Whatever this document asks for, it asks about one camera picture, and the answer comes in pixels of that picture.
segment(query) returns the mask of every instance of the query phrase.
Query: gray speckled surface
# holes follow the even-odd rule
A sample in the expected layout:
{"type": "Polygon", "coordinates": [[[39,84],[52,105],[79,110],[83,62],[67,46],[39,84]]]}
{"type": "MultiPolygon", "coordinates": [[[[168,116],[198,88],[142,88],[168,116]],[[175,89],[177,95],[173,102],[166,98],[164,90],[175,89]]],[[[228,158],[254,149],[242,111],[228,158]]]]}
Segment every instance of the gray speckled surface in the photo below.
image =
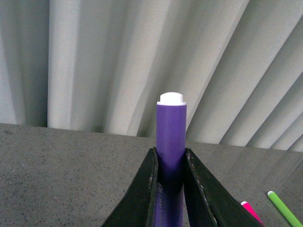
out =
{"type": "MultiPolygon", "coordinates": [[[[148,138],[0,124],[0,226],[101,226],[153,146],[148,138]]],[[[266,226],[289,226],[270,190],[303,221],[303,153],[187,146],[266,226]]]]}

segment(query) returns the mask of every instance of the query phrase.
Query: purple marker barrel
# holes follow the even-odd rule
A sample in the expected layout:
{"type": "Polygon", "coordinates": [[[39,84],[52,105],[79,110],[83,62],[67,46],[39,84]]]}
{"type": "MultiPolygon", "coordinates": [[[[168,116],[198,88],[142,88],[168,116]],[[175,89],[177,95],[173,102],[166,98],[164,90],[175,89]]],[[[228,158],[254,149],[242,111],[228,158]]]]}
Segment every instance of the purple marker barrel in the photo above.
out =
{"type": "Polygon", "coordinates": [[[183,162],[186,134],[183,96],[168,92],[157,102],[156,147],[159,160],[156,227],[183,226],[183,162]]]}

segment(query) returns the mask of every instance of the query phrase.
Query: white vertical blind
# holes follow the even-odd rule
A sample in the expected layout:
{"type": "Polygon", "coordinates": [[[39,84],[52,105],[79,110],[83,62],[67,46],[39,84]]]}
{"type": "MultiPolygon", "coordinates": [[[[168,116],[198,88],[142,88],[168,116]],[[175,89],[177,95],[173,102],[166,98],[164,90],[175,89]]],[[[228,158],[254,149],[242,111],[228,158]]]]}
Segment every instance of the white vertical blind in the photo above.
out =
{"type": "Polygon", "coordinates": [[[301,0],[0,1],[0,122],[303,149],[301,0]]]}
{"type": "Polygon", "coordinates": [[[48,1],[0,1],[0,122],[47,125],[48,23],[48,1]]]}

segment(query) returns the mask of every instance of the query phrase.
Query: white marker cap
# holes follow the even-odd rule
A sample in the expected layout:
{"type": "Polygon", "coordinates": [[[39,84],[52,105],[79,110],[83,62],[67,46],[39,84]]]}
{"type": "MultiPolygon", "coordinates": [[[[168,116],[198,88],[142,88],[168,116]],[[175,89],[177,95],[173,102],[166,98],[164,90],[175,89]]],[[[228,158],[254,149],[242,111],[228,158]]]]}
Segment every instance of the white marker cap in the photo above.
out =
{"type": "Polygon", "coordinates": [[[167,92],[160,95],[158,105],[186,105],[183,102],[183,95],[177,92],[167,92]]]}

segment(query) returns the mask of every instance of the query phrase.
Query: pink marker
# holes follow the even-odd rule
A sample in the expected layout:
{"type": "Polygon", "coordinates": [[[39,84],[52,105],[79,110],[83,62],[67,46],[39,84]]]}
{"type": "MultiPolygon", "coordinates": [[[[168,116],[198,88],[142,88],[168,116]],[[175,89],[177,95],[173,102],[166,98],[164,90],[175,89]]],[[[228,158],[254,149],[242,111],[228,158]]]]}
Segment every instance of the pink marker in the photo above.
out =
{"type": "Polygon", "coordinates": [[[255,219],[257,219],[262,225],[264,225],[263,224],[263,222],[261,221],[261,219],[259,218],[259,216],[256,214],[256,212],[254,211],[254,209],[251,207],[251,205],[248,203],[248,202],[246,202],[246,201],[243,201],[242,203],[241,203],[241,205],[252,215],[252,216],[254,216],[254,218],[255,219]]]}

